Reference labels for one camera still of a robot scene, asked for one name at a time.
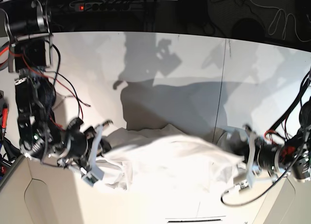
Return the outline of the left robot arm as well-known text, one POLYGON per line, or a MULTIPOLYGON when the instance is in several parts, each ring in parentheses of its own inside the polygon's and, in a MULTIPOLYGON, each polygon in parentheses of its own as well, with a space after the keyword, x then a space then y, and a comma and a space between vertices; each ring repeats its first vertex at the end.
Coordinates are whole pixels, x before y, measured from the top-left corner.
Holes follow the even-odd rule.
POLYGON ((299 88, 299 92, 288 109, 260 137, 249 125, 245 125, 247 142, 237 152, 244 156, 245 170, 234 178, 234 184, 251 188, 260 181, 259 174, 268 172, 267 180, 272 185, 289 173, 300 182, 311 179, 311 102, 302 102, 302 97, 311 85, 308 72, 299 88), (299 129, 290 137, 286 124, 290 114, 299 106, 299 129))

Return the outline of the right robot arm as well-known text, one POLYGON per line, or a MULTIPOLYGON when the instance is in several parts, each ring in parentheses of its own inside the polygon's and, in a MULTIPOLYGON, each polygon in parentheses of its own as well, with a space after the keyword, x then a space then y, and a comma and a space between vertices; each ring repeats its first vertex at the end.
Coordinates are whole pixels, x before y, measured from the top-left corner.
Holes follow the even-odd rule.
POLYGON ((0 0, 5 14, 8 42, 1 51, 8 51, 1 68, 18 74, 15 80, 19 147, 28 159, 46 165, 53 157, 57 168, 80 174, 89 185, 104 178, 97 158, 110 150, 104 141, 104 124, 81 132, 82 110, 67 127, 55 120, 53 106, 59 70, 46 74, 52 66, 53 44, 50 30, 51 12, 48 0, 0 0))

